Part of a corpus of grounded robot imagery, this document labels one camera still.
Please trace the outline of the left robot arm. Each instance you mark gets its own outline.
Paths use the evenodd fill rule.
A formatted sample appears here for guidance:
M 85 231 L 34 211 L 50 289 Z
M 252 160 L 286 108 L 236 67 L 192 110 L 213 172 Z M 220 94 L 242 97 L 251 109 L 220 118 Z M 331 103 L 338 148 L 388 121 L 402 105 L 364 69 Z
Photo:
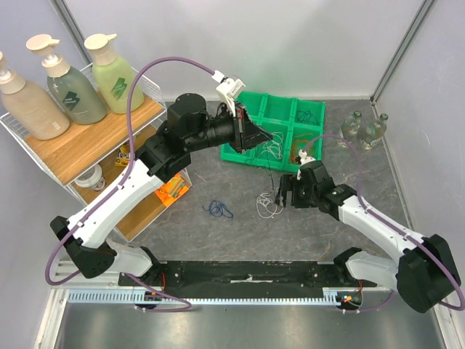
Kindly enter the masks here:
M 132 274 L 144 286 L 157 282 L 157 260 L 147 248 L 119 244 L 108 235 L 139 202 L 187 167 L 192 152 L 227 143 L 241 153 L 272 139 L 250 119 L 244 105 L 234 103 L 233 107 L 230 112 L 221 103 L 217 115 L 210 116 L 202 96 L 180 95 L 168 107 L 167 120 L 136 150 L 134 163 L 120 179 L 79 213 L 51 221 L 52 230 L 85 278 L 115 271 Z

